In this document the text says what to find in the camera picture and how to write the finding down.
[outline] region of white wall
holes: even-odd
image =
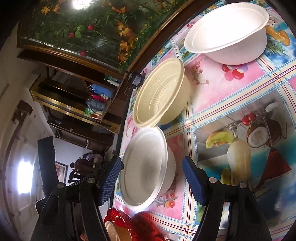
[[[79,157],[83,155],[82,153],[85,148],[54,138],[54,149],[56,151],[56,161],[68,165],[66,185],[69,185],[67,181],[69,179],[69,174],[72,171],[70,163],[79,159]]]

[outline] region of picture frame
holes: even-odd
[[[55,162],[55,166],[56,166],[57,177],[59,179],[59,182],[66,183],[67,171],[69,166],[57,161]]]

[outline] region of red cherry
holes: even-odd
[[[89,31],[93,31],[94,30],[94,26],[92,24],[90,24],[87,28],[88,28]]]
[[[248,114],[248,119],[249,121],[254,121],[256,119],[256,115],[253,112],[251,112],[250,114]]]
[[[81,56],[81,57],[83,57],[83,56],[85,56],[85,55],[86,55],[86,51],[81,51],[81,52],[80,52],[80,56]]]
[[[222,70],[223,70],[224,72],[228,72],[230,69],[227,67],[226,64],[222,64]]]
[[[237,80],[241,80],[244,77],[244,73],[238,72],[237,69],[232,71],[233,77]]]
[[[244,116],[242,118],[242,123],[245,125],[245,126],[249,126],[251,124],[251,122],[249,121],[249,118],[248,118],[248,115]]]

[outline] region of window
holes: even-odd
[[[17,190],[18,193],[28,193],[32,189],[34,166],[22,160],[17,169]]]

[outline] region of table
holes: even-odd
[[[190,28],[204,14],[227,4],[221,0],[184,26],[142,72],[147,77],[165,59],[179,58],[185,65],[185,74],[193,89],[191,101],[181,114],[169,124],[160,126],[176,159],[176,176],[168,192],[144,212],[166,240],[191,240],[204,211],[195,202],[182,172],[183,157],[191,156],[209,177],[220,180],[223,173],[225,176],[231,170],[227,158],[229,145],[206,149],[207,138],[249,113],[260,113],[275,102],[278,107],[268,116],[275,145],[273,149],[268,145],[250,148],[249,186],[262,208],[273,240],[281,240],[296,219],[296,39],[279,14],[263,0],[251,3],[264,7],[270,15],[267,48],[255,61],[225,66],[203,54],[185,50],[184,39]],[[225,28],[226,34],[231,29],[231,26],[223,26],[223,20],[221,27]],[[121,157],[138,130],[131,115],[136,95],[137,90],[130,100]],[[247,129],[248,126],[238,126],[237,134],[241,140],[247,140]],[[113,206],[133,215],[122,201],[118,182]],[[228,210],[229,204],[225,203],[219,240],[225,238]]]

